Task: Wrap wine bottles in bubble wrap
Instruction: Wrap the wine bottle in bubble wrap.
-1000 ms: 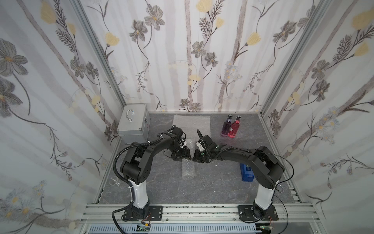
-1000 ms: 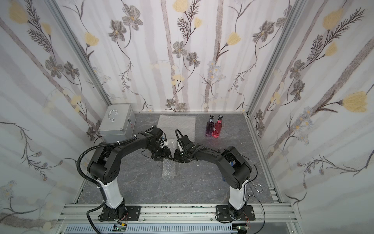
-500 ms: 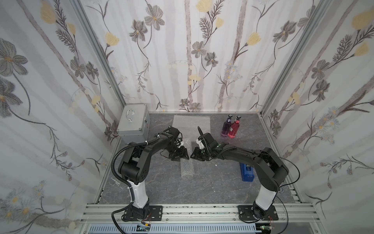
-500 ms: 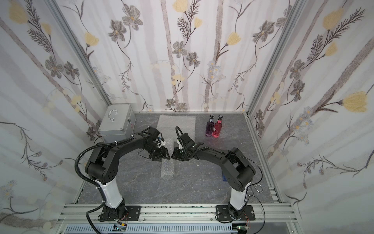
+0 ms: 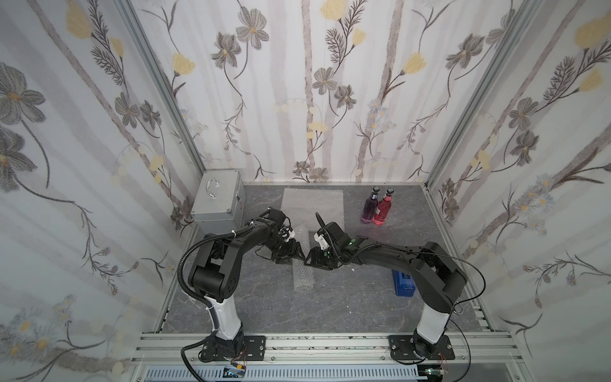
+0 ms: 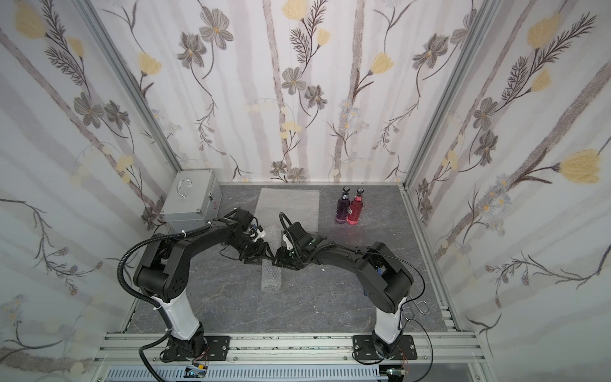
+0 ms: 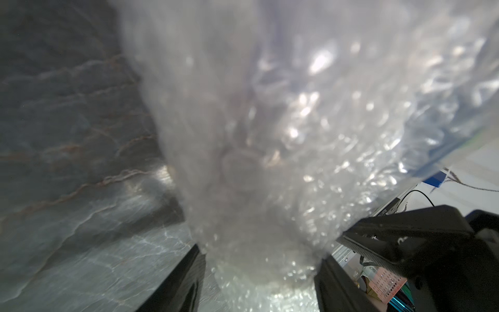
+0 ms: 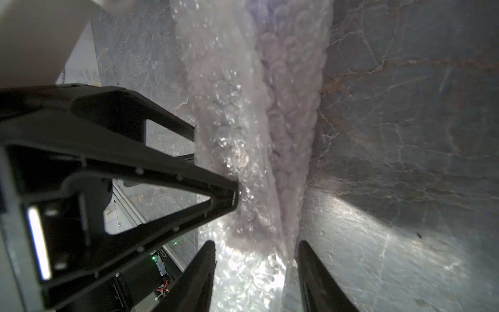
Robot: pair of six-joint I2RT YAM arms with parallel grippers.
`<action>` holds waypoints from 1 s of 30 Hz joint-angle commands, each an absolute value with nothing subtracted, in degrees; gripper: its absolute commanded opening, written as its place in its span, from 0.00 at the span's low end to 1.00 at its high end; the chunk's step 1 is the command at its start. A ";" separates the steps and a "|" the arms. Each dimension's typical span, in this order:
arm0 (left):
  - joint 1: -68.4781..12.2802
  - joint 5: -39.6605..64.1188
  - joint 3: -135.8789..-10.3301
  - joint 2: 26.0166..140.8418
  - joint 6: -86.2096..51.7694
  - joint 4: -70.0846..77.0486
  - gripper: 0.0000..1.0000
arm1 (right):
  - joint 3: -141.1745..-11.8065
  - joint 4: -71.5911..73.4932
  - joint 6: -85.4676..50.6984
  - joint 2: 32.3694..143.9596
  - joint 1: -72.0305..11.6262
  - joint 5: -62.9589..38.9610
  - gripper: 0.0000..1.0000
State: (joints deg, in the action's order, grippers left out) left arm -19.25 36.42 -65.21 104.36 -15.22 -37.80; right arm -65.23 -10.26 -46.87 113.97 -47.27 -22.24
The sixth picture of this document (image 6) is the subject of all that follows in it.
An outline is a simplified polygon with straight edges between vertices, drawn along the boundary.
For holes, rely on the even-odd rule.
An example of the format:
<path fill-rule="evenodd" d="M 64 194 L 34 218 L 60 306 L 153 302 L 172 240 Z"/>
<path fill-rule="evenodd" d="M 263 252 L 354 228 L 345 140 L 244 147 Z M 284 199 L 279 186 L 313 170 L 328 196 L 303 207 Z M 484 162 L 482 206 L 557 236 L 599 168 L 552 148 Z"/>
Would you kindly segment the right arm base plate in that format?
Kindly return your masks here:
<path fill-rule="evenodd" d="M 415 342 L 410 335 L 400 335 L 388 344 L 373 334 L 354 335 L 353 355 L 357 361 L 414 361 L 418 358 Z"/>

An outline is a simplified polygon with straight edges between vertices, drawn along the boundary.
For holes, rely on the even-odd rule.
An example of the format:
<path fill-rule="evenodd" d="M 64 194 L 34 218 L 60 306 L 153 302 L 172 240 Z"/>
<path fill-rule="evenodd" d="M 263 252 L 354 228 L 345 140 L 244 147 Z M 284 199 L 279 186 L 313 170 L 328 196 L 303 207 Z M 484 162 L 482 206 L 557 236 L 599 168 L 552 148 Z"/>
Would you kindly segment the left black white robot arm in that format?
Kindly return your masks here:
<path fill-rule="evenodd" d="M 201 228 L 156 235 L 146 244 L 134 284 L 168 326 L 169 336 L 160 354 L 163 362 L 193 361 L 209 349 L 203 324 L 196 318 L 186 293 L 194 256 L 222 244 L 238 251 L 238 261 L 258 264 L 270 258 L 265 235 L 263 226 L 251 213 L 235 209 Z"/>

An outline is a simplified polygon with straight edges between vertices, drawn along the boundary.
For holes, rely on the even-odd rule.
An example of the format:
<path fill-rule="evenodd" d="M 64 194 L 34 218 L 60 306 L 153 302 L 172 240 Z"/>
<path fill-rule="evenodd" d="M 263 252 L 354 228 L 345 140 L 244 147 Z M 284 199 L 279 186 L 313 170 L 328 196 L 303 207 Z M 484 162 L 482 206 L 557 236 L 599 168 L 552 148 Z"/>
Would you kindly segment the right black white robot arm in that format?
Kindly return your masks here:
<path fill-rule="evenodd" d="M 414 277 L 386 244 L 348 246 L 307 232 L 299 222 L 280 213 L 283 238 L 273 264 L 300 271 L 310 265 L 337 267 L 356 276 L 376 308 L 373 345 L 383 357 L 393 353 L 403 335 L 401 308 L 407 302 Z"/>

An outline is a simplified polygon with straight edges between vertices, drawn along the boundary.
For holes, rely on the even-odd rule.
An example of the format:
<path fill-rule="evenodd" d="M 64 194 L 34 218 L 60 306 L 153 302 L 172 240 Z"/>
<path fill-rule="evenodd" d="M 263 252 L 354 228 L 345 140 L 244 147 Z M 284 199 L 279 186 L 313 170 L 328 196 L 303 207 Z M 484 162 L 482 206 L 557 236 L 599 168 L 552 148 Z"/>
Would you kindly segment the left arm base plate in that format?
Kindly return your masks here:
<path fill-rule="evenodd" d="M 229 350 L 230 336 L 195 337 L 179 340 L 170 337 L 165 349 L 160 353 L 161 361 L 225 361 Z"/>

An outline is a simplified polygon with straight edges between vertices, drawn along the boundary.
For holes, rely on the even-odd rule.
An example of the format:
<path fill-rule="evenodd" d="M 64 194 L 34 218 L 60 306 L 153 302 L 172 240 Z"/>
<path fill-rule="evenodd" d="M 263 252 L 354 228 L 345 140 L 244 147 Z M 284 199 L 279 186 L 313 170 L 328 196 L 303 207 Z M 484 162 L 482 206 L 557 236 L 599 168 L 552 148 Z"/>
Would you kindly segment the single bubble wrap sheet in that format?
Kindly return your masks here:
<path fill-rule="evenodd" d="M 278 291 L 282 285 L 282 270 L 275 266 L 277 251 L 282 246 L 282 234 L 278 226 L 273 225 L 265 230 L 264 240 L 268 249 L 266 257 L 262 260 L 261 288 L 263 292 L 272 293 Z"/>

